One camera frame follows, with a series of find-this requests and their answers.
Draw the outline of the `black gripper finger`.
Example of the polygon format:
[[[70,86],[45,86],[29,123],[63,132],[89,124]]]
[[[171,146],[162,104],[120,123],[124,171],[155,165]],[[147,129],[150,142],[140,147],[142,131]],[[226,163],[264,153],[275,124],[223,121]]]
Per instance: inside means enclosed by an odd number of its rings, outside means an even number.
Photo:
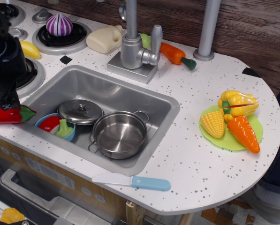
[[[16,90],[11,90],[7,94],[0,92],[0,108],[4,111],[21,108],[21,103]]]

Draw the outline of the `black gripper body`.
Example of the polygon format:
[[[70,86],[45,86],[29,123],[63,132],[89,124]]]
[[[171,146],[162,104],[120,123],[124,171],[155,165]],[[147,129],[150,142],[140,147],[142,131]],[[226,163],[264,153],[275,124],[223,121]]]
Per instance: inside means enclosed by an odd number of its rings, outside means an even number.
[[[16,92],[17,80],[27,73],[25,56],[18,38],[0,40],[0,98]]]

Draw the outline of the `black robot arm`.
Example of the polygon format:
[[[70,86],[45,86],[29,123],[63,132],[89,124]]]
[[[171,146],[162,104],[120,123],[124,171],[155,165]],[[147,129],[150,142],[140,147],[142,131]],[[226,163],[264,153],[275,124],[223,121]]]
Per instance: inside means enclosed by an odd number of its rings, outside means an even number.
[[[20,108],[17,80],[27,73],[25,56],[18,38],[8,33],[9,17],[0,11],[0,108]]]

